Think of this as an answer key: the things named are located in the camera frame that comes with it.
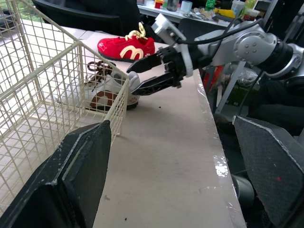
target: white shoe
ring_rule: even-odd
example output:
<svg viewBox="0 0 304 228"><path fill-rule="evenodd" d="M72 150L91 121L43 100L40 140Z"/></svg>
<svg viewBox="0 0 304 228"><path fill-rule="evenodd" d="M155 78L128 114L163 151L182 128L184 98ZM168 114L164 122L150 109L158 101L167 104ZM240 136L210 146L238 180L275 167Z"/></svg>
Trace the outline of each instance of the white shoe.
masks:
<svg viewBox="0 0 304 228"><path fill-rule="evenodd" d="M138 74L134 71L129 73L129 91L127 109L133 109L138 105L138 95L132 95L132 91L140 84ZM93 76L84 85L85 90L85 108L108 111L112 106L115 98L121 90L124 81L122 76L115 71L107 76ZM80 103L80 86L74 81L66 88L61 97L57 99L59 103L79 107Z"/></svg>

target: wire basket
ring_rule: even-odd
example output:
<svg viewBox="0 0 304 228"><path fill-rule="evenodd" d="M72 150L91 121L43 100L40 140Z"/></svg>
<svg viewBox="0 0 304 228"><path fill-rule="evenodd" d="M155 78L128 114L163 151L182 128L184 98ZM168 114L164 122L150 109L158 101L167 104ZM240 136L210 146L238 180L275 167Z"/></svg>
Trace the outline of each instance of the wire basket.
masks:
<svg viewBox="0 0 304 228"><path fill-rule="evenodd" d="M29 12L21 12L25 6ZM113 142L121 132L129 79L23 0L0 0L0 15L5 22L0 28L1 216L67 133L110 120ZM88 69L91 62L99 62L98 72ZM88 78L105 81L109 66L121 75L121 86L94 95L95 102L108 100L104 111L94 101L88 109Z"/></svg>

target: cable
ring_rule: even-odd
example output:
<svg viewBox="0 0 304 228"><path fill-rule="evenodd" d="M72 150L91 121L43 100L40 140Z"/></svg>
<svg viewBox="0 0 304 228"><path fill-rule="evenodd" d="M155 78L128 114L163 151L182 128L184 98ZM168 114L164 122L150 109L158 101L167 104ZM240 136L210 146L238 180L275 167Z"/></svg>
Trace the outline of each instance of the cable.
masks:
<svg viewBox="0 0 304 228"><path fill-rule="evenodd" d="M250 86L249 90L247 91L246 95L244 96L244 99L242 100L241 105L239 106L238 109L238 113L237 115L241 115L242 109L243 109L243 105L245 103L245 101L247 100L248 95L250 94L251 90L253 89L253 87L255 86L255 84L257 83L258 79L263 75L264 71L262 70L258 76L256 77L255 81L253 82L253 84Z"/></svg>
<svg viewBox="0 0 304 228"><path fill-rule="evenodd" d="M233 31L231 31L231 32L228 32L228 33L226 33L226 34L222 34L222 35L220 35L220 36L218 36L218 37L214 37L214 38L210 38L210 39L205 39L205 40L200 40L200 41L186 41L186 40L181 40L181 39L179 39L179 40L177 40L176 42L177 42L178 44L188 44L188 45L199 45L199 44L213 43L213 42L215 42L215 41L219 41L219 40L224 39L224 38L226 38L226 37L232 36L232 35L234 35L234 34L236 34L236 33L238 33L238 32L241 32L241 31L243 31L243 30L246 30L246 29L248 29L248 28L251 28L251 27L253 27L253 26L259 24L259 22L260 22L261 20L262 20L262 19L259 19L259 20L255 21L255 22L251 23L251 24L248 24L248 25L245 25L245 26L243 26L243 27L237 28L237 29L235 29L235 30L233 30Z"/></svg>
<svg viewBox="0 0 304 228"><path fill-rule="evenodd" d="M231 27L232 27L232 25L234 25L234 23L237 21L237 20L239 20L239 21L243 21L241 18L234 18L231 22L230 22L230 24L228 25L228 27L226 27L226 29L225 29L225 31L223 32L223 34L222 35L224 35L224 34L226 34L228 31L229 31L229 29L231 29ZM223 39L221 39L219 42L218 42L218 44L217 44L217 46L215 47L215 49L214 49L214 52L212 53L212 56L211 56L211 58L214 58L214 56L216 55L216 53L217 53L217 51L219 50L219 46L222 44L222 41L223 41Z"/></svg>

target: red object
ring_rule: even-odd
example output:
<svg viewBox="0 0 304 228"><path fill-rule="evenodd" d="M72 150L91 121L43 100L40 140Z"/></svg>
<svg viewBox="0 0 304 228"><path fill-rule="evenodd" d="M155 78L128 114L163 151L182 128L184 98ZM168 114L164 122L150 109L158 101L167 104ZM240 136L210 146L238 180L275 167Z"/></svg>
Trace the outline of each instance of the red object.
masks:
<svg viewBox="0 0 304 228"><path fill-rule="evenodd" d="M98 52L110 60L134 62L155 53L154 40L132 36L131 38L105 38L98 42Z"/></svg>
<svg viewBox="0 0 304 228"><path fill-rule="evenodd" d="M154 7L157 8L157 9L160 9L161 6L162 6L162 3L156 2Z"/></svg>
<svg viewBox="0 0 304 228"><path fill-rule="evenodd" d="M245 15L243 16L243 20L254 21L254 20L255 20L255 17L250 16L250 15L248 15L248 14L245 14Z"/></svg>
<svg viewBox="0 0 304 228"><path fill-rule="evenodd" d="M213 79L211 81L211 85L210 88L213 86L213 84L217 81L218 77L220 76L220 73L222 72L222 70L224 69L223 66L217 66L215 69L215 72L213 74ZM209 73L206 74L204 80L203 80L203 85L204 88L207 89L207 85L208 85L208 81L209 81Z"/></svg>

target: yellow logo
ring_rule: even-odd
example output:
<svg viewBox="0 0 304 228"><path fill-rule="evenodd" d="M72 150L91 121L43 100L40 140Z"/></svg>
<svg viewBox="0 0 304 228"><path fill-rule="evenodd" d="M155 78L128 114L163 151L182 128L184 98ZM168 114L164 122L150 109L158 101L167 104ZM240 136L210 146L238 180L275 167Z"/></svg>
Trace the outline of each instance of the yellow logo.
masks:
<svg viewBox="0 0 304 228"><path fill-rule="evenodd" d="M135 59L137 55L139 55L138 59L141 59L143 57L143 50L140 48L135 48L133 45L126 46L121 52L120 57L123 58L124 55L127 53L127 51L132 51L130 59Z"/></svg>

